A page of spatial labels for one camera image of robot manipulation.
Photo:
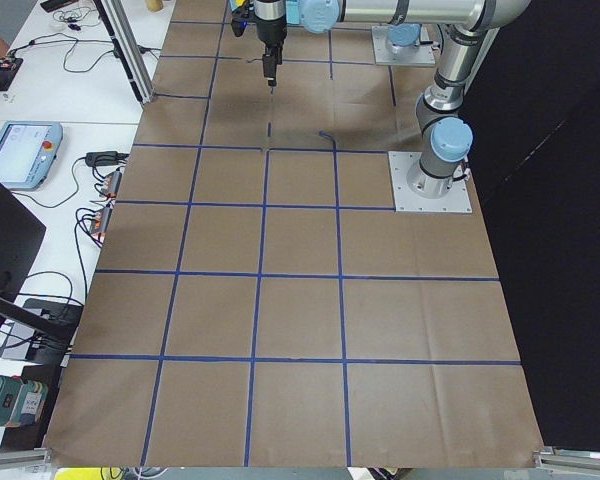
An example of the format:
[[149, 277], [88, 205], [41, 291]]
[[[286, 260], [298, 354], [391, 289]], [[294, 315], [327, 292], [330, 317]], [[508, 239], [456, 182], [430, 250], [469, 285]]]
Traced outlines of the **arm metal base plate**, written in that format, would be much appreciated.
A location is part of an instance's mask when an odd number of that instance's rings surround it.
[[434, 67], [434, 42], [421, 24], [381, 25], [371, 28], [376, 65]]
[[471, 214], [467, 183], [459, 165], [451, 177], [428, 176], [420, 165], [420, 152], [389, 151], [394, 209], [397, 213]]

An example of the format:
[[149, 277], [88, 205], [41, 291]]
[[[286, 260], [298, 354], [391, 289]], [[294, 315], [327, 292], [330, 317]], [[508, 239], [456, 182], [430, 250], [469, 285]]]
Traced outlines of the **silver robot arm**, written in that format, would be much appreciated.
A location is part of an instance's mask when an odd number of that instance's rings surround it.
[[[447, 23], [478, 28], [493, 15], [486, 1], [299, 1], [299, 24], [312, 33], [325, 33], [339, 22]], [[263, 76], [268, 86], [277, 86], [277, 68], [283, 62], [287, 37], [285, 1], [245, 1], [232, 12], [231, 26], [239, 37], [249, 24], [256, 26], [264, 44]]]
[[410, 19], [449, 26], [433, 83], [416, 104], [423, 148], [408, 173], [413, 191], [425, 198], [445, 196], [457, 166], [467, 156], [473, 134], [458, 118], [467, 80], [489, 30], [503, 27], [528, 7], [527, 1], [415, 1]]

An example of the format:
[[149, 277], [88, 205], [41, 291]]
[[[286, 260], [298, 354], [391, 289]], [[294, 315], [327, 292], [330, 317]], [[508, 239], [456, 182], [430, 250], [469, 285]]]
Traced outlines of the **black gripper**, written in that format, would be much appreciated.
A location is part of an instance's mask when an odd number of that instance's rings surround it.
[[277, 86], [277, 68], [282, 64], [282, 51], [287, 36], [285, 19], [264, 21], [256, 18], [257, 35], [265, 45], [262, 55], [263, 75], [269, 87]]

